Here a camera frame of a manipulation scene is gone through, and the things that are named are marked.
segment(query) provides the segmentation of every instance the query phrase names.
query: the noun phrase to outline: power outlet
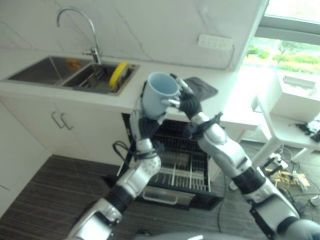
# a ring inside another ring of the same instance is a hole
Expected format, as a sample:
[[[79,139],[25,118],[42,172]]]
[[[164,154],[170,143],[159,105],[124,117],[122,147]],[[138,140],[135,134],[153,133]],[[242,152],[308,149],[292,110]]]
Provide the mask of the power outlet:
[[[233,44],[234,41],[228,37],[200,34],[198,38],[198,46],[206,49],[229,51]]]

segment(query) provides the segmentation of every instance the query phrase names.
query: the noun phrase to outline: window frame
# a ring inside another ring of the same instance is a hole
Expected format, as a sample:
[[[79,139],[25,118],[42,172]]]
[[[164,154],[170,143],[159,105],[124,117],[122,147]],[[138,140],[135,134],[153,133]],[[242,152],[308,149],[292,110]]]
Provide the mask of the window frame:
[[[320,45],[320,23],[296,18],[264,15],[254,36]]]

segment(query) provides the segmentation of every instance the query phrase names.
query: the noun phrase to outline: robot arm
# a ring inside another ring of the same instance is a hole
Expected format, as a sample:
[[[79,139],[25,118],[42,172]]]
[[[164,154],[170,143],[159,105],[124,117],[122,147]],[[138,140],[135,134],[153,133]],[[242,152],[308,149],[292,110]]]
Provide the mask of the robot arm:
[[[216,121],[203,112],[198,99],[187,89],[180,103],[168,102],[186,113],[193,127],[198,128],[198,145],[209,154],[221,170],[240,189],[251,204],[250,213],[269,239],[316,240],[320,226],[310,220],[300,220],[292,204],[254,168],[243,148],[230,139]]]
[[[80,216],[68,235],[68,240],[106,240],[122,219],[123,212],[143,191],[149,180],[159,172],[161,160],[150,137],[165,116],[149,120],[141,110],[141,99],[130,116],[131,133],[136,143],[135,165],[128,169],[109,191]]]

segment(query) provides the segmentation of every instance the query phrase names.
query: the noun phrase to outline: dishwasher handle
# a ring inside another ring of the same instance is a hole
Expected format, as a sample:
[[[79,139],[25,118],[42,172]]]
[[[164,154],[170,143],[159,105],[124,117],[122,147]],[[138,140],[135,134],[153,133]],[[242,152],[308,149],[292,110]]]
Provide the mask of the dishwasher handle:
[[[179,199],[177,196],[175,196],[173,201],[168,201],[168,200],[164,200],[164,199],[160,199],[160,198],[146,196],[146,192],[147,192],[146,190],[143,190],[143,192],[142,192],[142,198],[144,200],[157,202],[157,203],[161,203],[161,204],[176,205],[178,202],[178,199]]]

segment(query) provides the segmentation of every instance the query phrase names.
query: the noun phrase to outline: kitchen sink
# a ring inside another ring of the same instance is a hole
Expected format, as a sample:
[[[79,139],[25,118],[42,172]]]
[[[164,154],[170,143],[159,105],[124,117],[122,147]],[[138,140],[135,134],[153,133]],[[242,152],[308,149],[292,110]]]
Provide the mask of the kitchen sink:
[[[59,85],[91,62],[85,59],[49,56],[10,76],[8,80]]]
[[[117,66],[114,62],[104,62],[101,65],[92,63],[62,83],[62,86],[92,93],[120,93],[139,66],[128,64],[115,86],[110,88],[109,81]]]

